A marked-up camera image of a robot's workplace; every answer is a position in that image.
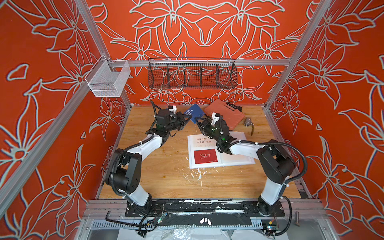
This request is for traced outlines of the white card red text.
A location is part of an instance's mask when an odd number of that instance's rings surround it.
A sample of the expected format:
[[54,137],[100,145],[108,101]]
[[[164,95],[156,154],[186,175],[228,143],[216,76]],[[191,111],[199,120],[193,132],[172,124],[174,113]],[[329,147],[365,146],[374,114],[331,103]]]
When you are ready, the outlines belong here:
[[193,146],[196,148],[213,148],[215,147],[215,141],[205,136],[192,136]]

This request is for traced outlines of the dark blue card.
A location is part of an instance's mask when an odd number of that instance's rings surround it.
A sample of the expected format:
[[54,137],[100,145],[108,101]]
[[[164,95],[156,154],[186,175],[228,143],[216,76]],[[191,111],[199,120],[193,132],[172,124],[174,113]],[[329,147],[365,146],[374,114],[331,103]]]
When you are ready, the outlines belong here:
[[191,115],[191,121],[196,124],[197,120],[196,118],[203,117],[205,115],[204,111],[201,109],[201,107],[197,104],[192,105],[188,110],[184,112],[185,115]]

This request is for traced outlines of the white photo album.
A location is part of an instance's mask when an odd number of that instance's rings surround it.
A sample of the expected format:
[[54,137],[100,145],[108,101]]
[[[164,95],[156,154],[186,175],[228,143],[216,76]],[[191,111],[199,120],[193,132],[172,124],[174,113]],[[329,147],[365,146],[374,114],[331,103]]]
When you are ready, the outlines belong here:
[[[216,145],[213,148],[196,148],[192,143],[192,136],[188,136],[188,150],[189,150],[189,167],[190,169],[203,169],[203,168],[216,168],[216,167],[229,167],[229,166],[241,166],[241,165],[253,165],[255,164],[254,158],[246,157],[242,155],[229,155],[226,153],[219,153],[216,149]],[[215,149],[218,162],[208,164],[195,164],[194,162],[194,151]]]

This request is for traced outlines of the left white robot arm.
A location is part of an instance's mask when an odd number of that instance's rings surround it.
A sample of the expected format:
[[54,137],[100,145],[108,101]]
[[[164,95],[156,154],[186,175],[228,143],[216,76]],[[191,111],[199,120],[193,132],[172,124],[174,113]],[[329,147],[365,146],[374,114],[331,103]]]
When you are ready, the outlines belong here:
[[152,196],[141,186],[142,162],[153,151],[162,147],[171,137],[171,131],[181,131],[191,120],[191,115],[181,112],[166,117],[156,116],[146,138],[137,144],[114,152],[107,170],[106,184],[120,197],[127,199],[140,212],[148,215],[152,208]]

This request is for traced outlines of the red photo card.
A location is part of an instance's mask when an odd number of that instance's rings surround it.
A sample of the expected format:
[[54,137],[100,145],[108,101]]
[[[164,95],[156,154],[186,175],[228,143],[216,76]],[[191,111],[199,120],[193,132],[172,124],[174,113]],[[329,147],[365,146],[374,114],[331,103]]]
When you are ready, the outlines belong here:
[[215,149],[194,151],[195,164],[217,163],[218,158]]

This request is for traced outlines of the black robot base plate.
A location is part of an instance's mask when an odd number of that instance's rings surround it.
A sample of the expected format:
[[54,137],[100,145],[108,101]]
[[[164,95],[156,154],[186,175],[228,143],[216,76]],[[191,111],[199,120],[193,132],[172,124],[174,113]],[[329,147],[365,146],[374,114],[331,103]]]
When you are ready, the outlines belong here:
[[257,199],[154,199],[152,206],[161,206],[175,214],[245,214],[262,217]]

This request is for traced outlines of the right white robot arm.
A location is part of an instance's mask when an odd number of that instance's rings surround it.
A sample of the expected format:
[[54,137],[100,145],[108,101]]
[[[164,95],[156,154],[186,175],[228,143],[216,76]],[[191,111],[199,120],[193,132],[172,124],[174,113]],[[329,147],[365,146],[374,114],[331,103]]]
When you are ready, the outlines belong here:
[[[227,123],[221,117],[218,120],[196,117],[196,121],[201,133],[216,141],[219,153],[259,160],[267,176],[264,189],[258,198],[259,212],[263,216],[269,216],[274,212],[276,203],[283,197],[289,183],[303,177],[308,170],[307,158],[289,144],[276,140],[257,143],[236,139],[230,135]],[[302,159],[303,169],[296,176],[292,176],[296,163],[284,147],[294,150]]]

